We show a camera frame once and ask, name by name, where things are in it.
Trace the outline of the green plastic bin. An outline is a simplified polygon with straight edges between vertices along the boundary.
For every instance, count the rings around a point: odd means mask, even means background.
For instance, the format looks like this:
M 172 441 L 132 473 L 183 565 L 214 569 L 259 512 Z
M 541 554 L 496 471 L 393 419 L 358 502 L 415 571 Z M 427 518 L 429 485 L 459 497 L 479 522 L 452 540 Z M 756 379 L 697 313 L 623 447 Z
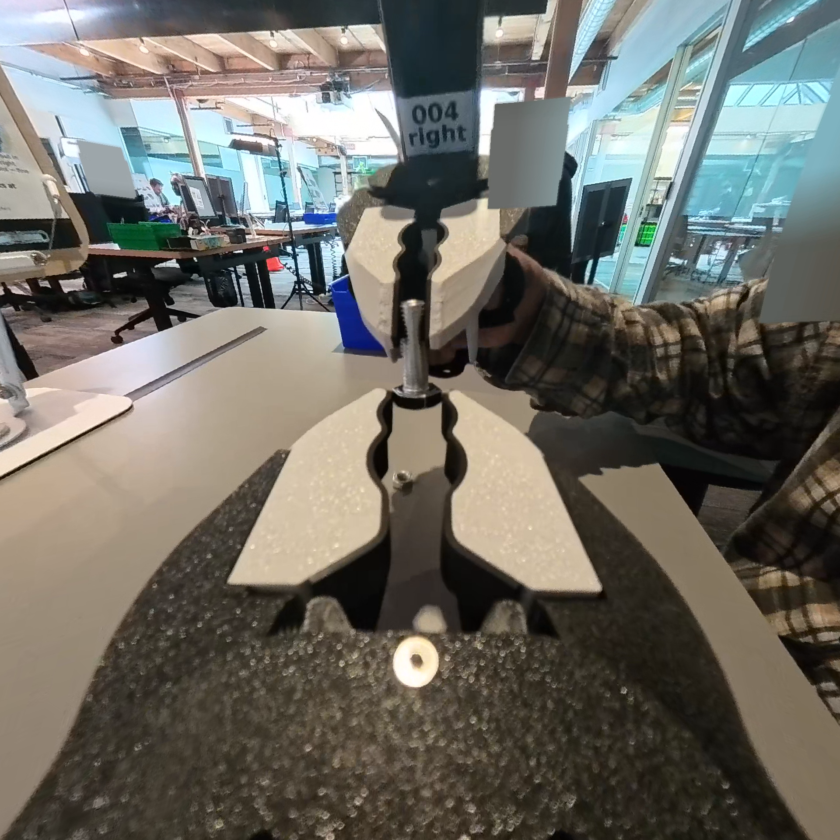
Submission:
M 111 241 L 123 250 L 171 250 L 170 240 L 182 236 L 179 224 L 161 222 L 108 223 Z

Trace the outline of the wooden pillar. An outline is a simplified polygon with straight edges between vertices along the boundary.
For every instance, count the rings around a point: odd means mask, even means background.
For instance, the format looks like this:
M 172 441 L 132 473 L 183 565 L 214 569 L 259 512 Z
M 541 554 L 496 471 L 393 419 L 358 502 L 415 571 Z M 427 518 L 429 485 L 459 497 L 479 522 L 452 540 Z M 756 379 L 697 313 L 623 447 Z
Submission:
M 552 16 L 544 100 L 565 98 L 583 1 L 557 1 Z

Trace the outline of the black panel on stand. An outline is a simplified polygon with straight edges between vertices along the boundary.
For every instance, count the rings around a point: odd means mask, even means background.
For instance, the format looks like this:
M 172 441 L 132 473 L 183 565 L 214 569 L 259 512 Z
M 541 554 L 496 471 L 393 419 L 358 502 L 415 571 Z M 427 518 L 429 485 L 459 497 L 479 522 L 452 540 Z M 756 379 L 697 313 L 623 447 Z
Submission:
M 571 257 L 573 283 L 591 285 L 600 259 L 614 254 L 632 182 L 626 178 L 582 186 Z

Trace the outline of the monitor showing white page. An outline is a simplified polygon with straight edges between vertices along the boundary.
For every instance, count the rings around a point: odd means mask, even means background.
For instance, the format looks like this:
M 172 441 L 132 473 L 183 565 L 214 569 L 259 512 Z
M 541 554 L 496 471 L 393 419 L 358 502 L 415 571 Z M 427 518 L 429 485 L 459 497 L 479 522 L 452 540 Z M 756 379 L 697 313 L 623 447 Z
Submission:
M 201 176 L 183 174 L 180 192 L 182 203 L 189 213 L 202 220 L 217 216 L 207 182 Z

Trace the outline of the brown office desk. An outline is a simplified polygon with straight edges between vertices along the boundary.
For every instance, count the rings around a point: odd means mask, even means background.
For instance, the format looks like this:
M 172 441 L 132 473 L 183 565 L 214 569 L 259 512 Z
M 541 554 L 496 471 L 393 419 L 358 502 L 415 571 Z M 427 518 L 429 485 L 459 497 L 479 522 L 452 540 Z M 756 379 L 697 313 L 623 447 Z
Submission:
M 105 262 L 125 263 L 127 271 L 152 269 L 154 266 L 178 259 L 192 259 L 197 264 L 197 273 L 209 270 L 232 269 L 238 266 L 246 268 L 248 289 L 252 305 L 255 308 L 276 308 L 274 292 L 270 282 L 270 273 L 266 259 L 278 257 L 283 245 L 282 237 L 249 237 L 244 243 L 229 244 L 222 248 L 195 251 L 140 251 L 123 250 L 105 245 L 89 248 L 87 262 L 96 258 Z

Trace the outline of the printed instruction sheet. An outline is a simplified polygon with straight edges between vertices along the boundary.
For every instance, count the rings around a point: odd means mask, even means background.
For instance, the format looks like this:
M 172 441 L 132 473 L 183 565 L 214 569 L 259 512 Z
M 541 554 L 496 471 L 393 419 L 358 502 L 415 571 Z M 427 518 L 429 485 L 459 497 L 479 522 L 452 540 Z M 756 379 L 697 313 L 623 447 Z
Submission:
M 43 173 L 5 101 L 1 101 L 1 219 L 48 219 Z

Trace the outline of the blue plastic bin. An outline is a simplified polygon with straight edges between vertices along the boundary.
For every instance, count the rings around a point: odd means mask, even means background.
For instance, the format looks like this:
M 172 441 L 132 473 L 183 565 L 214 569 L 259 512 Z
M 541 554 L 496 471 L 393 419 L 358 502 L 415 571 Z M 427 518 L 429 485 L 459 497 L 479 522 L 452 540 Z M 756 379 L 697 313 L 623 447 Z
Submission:
M 382 346 L 361 318 L 361 311 L 351 290 L 349 275 L 345 274 L 336 279 L 330 285 L 330 290 L 344 350 L 357 354 L 384 356 Z

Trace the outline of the person's plaid shirt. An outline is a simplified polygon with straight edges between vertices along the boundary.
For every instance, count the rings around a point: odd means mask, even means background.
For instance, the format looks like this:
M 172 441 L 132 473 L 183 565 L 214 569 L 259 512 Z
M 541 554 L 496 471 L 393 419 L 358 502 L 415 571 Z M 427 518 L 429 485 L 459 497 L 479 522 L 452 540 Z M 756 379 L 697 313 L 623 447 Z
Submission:
M 781 461 L 724 557 L 839 719 L 839 420 Z

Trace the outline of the spiral metal duct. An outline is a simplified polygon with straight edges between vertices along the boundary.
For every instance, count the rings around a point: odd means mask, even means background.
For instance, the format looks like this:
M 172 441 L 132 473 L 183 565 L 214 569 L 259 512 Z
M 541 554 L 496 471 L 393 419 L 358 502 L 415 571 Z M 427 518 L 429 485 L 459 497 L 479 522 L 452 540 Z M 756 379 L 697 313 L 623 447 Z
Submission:
M 570 80 L 595 42 L 616 1 L 587 1 L 583 5 L 570 61 Z

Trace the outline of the light stand tripod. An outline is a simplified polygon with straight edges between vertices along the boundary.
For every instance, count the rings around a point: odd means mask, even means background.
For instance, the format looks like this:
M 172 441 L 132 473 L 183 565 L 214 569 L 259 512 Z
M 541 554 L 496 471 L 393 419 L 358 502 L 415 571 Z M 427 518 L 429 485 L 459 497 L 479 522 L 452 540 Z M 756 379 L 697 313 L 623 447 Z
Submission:
M 282 205 L 285 208 L 285 222 L 287 225 L 287 246 L 290 249 L 292 259 L 292 274 L 294 281 L 292 283 L 291 294 L 286 302 L 281 306 L 286 308 L 288 303 L 292 300 L 294 294 L 297 294 L 300 310 L 303 309 L 303 297 L 313 301 L 321 310 L 329 312 L 329 307 L 326 306 L 318 294 L 311 289 L 304 279 L 301 278 L 299 262 L 298 262 L 298 247 L 295 232 L 292 226 L 290 206 L 288 201 L 288 191 L 286 180 L 284 176 L 283 163 L 280 157 L 280 142 L 275 137 L 265 137 L 262 135 L 253 135 L 250 139 L 247 137 L 236 138 L 231 140 L 229 147 L 235 151 L 243 151 L 249 154 L 258 154 L 261 156 L 270 156 L 273 154 L 276 158 L 279 170 L 280 187 L 282 191 Z

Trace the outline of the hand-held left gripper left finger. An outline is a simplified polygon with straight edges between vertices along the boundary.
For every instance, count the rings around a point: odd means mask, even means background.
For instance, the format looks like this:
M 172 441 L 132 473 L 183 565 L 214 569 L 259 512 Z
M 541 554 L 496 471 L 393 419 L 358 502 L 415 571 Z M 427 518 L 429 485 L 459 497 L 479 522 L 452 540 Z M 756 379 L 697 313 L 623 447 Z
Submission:
M 377 454 L 387 450 L 391 417 L 390 392 L 374 388 L 293 444 L 228 585 L 297 592 L 356 563 L 388 563 L 386 466 Z

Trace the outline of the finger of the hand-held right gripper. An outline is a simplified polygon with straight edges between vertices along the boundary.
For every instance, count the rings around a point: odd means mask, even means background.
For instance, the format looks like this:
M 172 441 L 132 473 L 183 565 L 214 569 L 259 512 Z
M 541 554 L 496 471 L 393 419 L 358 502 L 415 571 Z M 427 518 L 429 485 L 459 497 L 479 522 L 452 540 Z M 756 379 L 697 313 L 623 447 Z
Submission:
M 470 354 L 478 351 L 479 316 L 498 287 L 507 245 L 500 210 L 477 198 L 445 209 L 444 238 L 437 245 L 428 293 L 428 344 L 441 350 L 460 334 Z
M 411 208 L 368 207 L 345 252 L 360 317 L 393 361 L 404 361 L 406 346 L 418 342 L 421 299 L 409 290 L 417 248 L 403 243 L 414 222 Z

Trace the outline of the slim silver hex bolt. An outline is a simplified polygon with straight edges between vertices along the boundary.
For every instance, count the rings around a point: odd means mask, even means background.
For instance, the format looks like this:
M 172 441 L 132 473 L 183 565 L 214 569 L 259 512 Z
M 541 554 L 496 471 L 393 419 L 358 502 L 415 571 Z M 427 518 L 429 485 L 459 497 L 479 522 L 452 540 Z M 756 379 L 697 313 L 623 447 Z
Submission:
M 401 303 L 405 338 L 402 341 L 402 390 L 405 396 L 419 398 L 428 391 L 426 346 L 424 342 L 424 302 L 409 299 Z

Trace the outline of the person's right hand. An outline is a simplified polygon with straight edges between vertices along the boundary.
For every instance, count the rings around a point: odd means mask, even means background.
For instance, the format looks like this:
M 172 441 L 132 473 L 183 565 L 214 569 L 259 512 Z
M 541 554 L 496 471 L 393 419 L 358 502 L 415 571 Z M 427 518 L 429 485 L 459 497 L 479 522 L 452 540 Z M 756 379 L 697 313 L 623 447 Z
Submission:
M 520 257 L 523 274 L 526 278 L 526 290 L 522 299 L 523 326 L 532 329 L 539 318 L 550 286 L 550 278 L 539 262 L 523 255 Z

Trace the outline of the black ceiling panel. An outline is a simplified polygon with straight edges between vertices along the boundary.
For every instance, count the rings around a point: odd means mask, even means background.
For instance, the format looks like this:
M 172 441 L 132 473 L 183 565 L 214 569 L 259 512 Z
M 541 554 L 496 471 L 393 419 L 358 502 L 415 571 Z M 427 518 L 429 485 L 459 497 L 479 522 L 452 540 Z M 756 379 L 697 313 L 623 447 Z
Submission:
M 2 46 L 376 25 L 376 1 L 2 1 Z

